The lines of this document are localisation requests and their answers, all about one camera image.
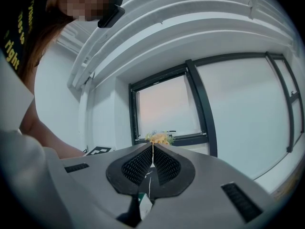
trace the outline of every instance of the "black window frame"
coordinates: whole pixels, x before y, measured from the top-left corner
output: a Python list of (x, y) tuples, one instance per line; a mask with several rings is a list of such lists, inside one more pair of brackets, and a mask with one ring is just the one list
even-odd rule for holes
[[(138, 139), (139, 129), (138, 129), (138, 116), (137, 116), (137, 102), (136, 102), (136, 92), (153, 86), (158, 83), (168, 81), (170, 79), (186, 75), (189, 82), (193, 98), (195, 101), (198, 118), (201, 127), (200, 134), (191, 134), (178, 136), (175, 140), (175, 146), (189, 146), (195, 144), (209, 143), (209, 154), (211, 156), (217, 157), (217, 138), (216, 130), (214, 124), (214, 118), (210, 106), (210, 102), (207, 96), (206, 89), (201, 80), (200, 74), (198, 73), (197, 67), (211, 64), (221, 61), (237, 60), (237, 59), (250, 59), (250, 58), (265, 58), (270, 63), (280, 80), (284, 95), (285, 101), (288, 107), (288, 117), (289, 117), (289, 145), (287, 147), (287, 152), (291, 153), (294, 147), (294, 144), (300, 139), (304, 133), (304, 107), (300, 94), (300, 89), (298, 87), (296, 78), (291, 70), (291, 67), (282, 54), (269, 53), (269, 52), (237, 52), (237, 53), (228, 53), (222, 55), (211, 56), (207, 58), (202, 58), (192, 61), (191, 59), (186, 60), (185, 63), (178, 66), (172, 67), (170, 69), (161, 71), (157, 74), (149, 76), (141, 81), (138, 81), (134, 84), (129, 84), (129, 114), (130, 114), (130, 127), (132, 134), (132, 145), (140, 143), (148, 143), (144, 139)], [(292, 95), (289, 94), (285, 80), (275, 63), (275, 60), (283, 60), (285, 66), (287, 67), (293, 82), (295, 84), (296, 93)], [(296, 141), (294, 141), (294, 115), (292, 110), (292, 103), (299, 99), (300, 108), (301, 108), (301, 118), (302, 118), (302, 130), (301, 134)]]
[[(132, 133), (132, 145), (140, 144), (140, 143), (148, 143), (148, 141), (145, 141), (144, 139), (139, 139), (139, 128), (138, 128), (138, 111), (137, 111), (137, 102), (136, 102), (136, 93), (140, 90), (143, 90), (145, 88), (148, 88), (150, 86), (156, 85), (158, 83), (162, 83), (168, 80), (171, 80), (173, 78), (179, 77), (179, 76), (186, 76), (186, 79), (188, 80), (188, 83), (190, 85), (192, 95), (194, 98), (194, 102), (196, 105), (196, 110), (198, 113), (201, 133), (199, 134), (190, 134), (190, 135), (181, 135), (177, 136), (175, 139), (175, 146), (189, 146), (189, 145), (195, 145), (195, 144), (204, 144), (204, 143), (210, 143), (209, 137), (207, 135), (207, 128), (206, 128), (206, 116), (209, 115), (206, 111), (206, 113), (203, 111), (201, 98), (198, 94), (198, 85), (197, 81), (194, 81), (194, 74), (197, 74), (197, 77), (199, 77), (199, 73), (196, 70), (193, 72), (193, 70), (190, 70), (189, 65), (187, 63), (180, 64), (178, 66), (175, 66), (173, 68), (164, 70), (162, 72), (159, 72), (157, 74), (154, 74), (152, 76), (149, 76), (137, 83), (129, 84), (129, 113), (130, 113), (130, 125), (131, 125), (131, 133)], [(209, 145), (210, 148), (210, 155), (217, 157), (217, 146), (212, 146), (211, 143)]]
[[(295, 75), (294, 75), (289, 63), (283, 54), (266, 52), (266, 58), (269, 60), (269, 62), (273, 66), (274, 70), (276, 71), (277, 76), (282, 85), (284, 95), (285, 95), (285, 100), (286, 100), (287, 108), (288, 108), (288, 116), (289, 116), (289, 145), (287, 147), (287, 152), (291, 153), (293, 151), (295, 144), (297, 143), (297, 141), (301, 138), (302, 134), (304, 133), (304, 123), (305, 123), (304, 107), (303, 107), (302, 97), (301, 97), (301, 93), (300, 93), (300, 88), (298, 86)], [(282, 60), (284, 62), (284, 65), (286, 66), (286, 68), (293, 80), (293, 83), (295, 85), (296, 93), (291, 93), (291, 94), (289, 93), (287, 85), (283, 78), (283, 75), (282, 75), (280, 69), (278, 68), (275, 60)], [(294, 113), (293, 113), (293, 109), (292, 109), (292, 103), (294, 101), (296, 101), (297, 99), (299, 99), (299, 102), (300, 102), (302, 128), (301, 128), (300, 136), (297, 138), (297, 140), (295, 140), (295, 120), (294, 120)]]

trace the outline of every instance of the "black vent slot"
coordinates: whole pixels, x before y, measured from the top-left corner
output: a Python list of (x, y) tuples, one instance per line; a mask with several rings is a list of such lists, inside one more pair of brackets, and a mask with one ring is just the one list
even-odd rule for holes
[(160, 186), (177, 177), (181, 170), (177, 160), (157, 147), (154, 147), (153, 163), (157, 168)]
[(262, 213), (260, 208), (235, 183), (223, 185), (221, 188), (237, 208), (245, 222), (253, 220)]
[(122, 166), (122, 173), (134, 184), (140, 186), (153, 161), (153, 149), (147, 148)]
[(77, 170), (82, 170), (82, 169), (85, 169), (85, 168), (88, 168), (88, 167), (89, 167), (88, 164), (83, 163), (83, 164), (79, 164), (79, 165), (65, 167), (65, 170), (67, 171), (67, 173), (70, 173), (70, 172), (77, 171)]

